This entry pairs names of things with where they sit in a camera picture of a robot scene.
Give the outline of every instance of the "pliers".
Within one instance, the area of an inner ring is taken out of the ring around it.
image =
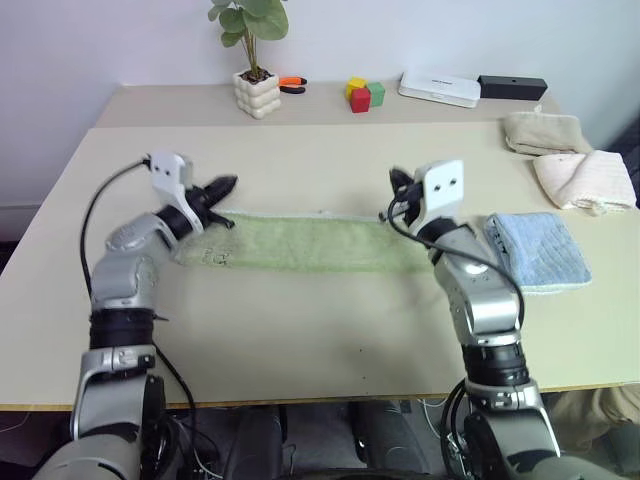
[[[304,93],[307,89],[302,85],[307,84],[303,77],[284,77],[280,79],[280,91],[284,93]]]

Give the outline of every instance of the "white box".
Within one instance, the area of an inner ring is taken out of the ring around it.
[[[480,84],[466,78],[408,70],[402,76],[398,93],[406,97],[473,108],[480,99]]]

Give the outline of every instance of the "blue folded cloth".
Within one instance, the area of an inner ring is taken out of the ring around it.
[[[557,215],[494,213],[485,235],[523,293],[555,293],[591,282],[578,245]]]

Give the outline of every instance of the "white plant pot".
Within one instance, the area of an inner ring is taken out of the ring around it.
[[[244,72],[233,74],[238,107],[253,118],[262,119],[280,107],[280,79],[272,75],[255,85],[240,77]]]

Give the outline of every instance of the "green towel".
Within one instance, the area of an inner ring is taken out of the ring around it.
[[[387,224],[346,218],[227,214],[176,254],[185,266],[248,267],[289,272],[431,271],[427,251]]]

